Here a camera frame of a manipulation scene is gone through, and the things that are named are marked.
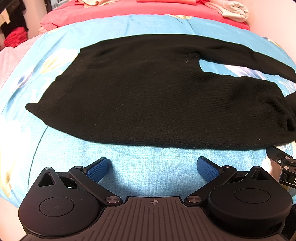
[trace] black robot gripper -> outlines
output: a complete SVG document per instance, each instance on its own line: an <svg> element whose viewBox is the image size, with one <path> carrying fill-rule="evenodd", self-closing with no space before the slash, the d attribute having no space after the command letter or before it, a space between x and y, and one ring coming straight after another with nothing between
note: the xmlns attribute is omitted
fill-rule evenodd
<svg viewBox="0 0 296 241"><path fill-rule="evenodd" d="M285 163L283 182L289 182L293 174L284 170L293 158L270 148L269 157ZM197 170L208 183L184 200L127 197L123 202L98 184L108 161L102 157L68 172L44 168L19 208L27 233L22 241L288 241L296 231L291 195L261 167L242 172L200 157Z"/></svg>

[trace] crosshair symbol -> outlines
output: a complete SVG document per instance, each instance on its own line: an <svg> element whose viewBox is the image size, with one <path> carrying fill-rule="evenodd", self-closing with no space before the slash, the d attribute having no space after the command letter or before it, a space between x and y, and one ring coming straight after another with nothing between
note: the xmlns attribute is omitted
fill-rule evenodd
<svg viewBox="0 0 296 241"><path fill-rule="evenodd" d="M158 203L158 201L157 201L157 200L155 200L155 199L153 199L153 200L151 201L151 203L153 203L153 204L155 205L155 204L157 204L157 203Z"/></svg>

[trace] red blanket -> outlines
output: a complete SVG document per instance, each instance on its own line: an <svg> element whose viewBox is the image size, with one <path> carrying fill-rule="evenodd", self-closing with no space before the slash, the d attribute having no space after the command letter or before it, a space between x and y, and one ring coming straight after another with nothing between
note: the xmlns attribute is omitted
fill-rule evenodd
<svg viewBox="0 0 296 241"><path fill-rule="evenodd" d="M130 14L186 15L216 20L238 28L250 30L245 22L239 23L229 18L224 18L218 12L208 8L199 1L196 5L189 5L183 3L121 0L109 5L84 8L83 3L80 3L77 0L71 0L46 14L40 24L46 30L52 30L57 27L89 19Z"/></svg>

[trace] red folded cloth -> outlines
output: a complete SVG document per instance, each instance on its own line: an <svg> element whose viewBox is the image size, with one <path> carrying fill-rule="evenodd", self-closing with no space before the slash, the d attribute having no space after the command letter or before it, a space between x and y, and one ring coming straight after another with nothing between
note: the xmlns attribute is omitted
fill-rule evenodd
<svg viewBox="0 0 296 241"><path fill-rule="evenodd" d="M169 2L169 3L184 3L196 5L195 0L136 0L137 2Z"/></svg>
<svg viewBox="0 0 296 241"><path fill-rule="evenodd" d="M7 38L4 40L5 47L13 47L20 45L21 43L28 40L28 33L24 27L19 27L13 30Z"/></svg>

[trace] metal screw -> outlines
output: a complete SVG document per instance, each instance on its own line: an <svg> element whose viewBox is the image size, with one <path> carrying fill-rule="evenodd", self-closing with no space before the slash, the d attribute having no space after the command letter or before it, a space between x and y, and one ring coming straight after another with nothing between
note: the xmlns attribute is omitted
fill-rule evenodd
<svg viewBox="0 0 296 241"><path fill-rule="evenodd" d="M200 202L201 200L202 199L199 196L195 196L195 195L187 197L188 202L196 203L196 202Z"/></svg>
<svg viewBox="0 0 296 241"><path fill-rule="evenodd" d="M106 198L106 202L108 203L117 203L119 202L120 198L117 196L109 196Z"/></svg>

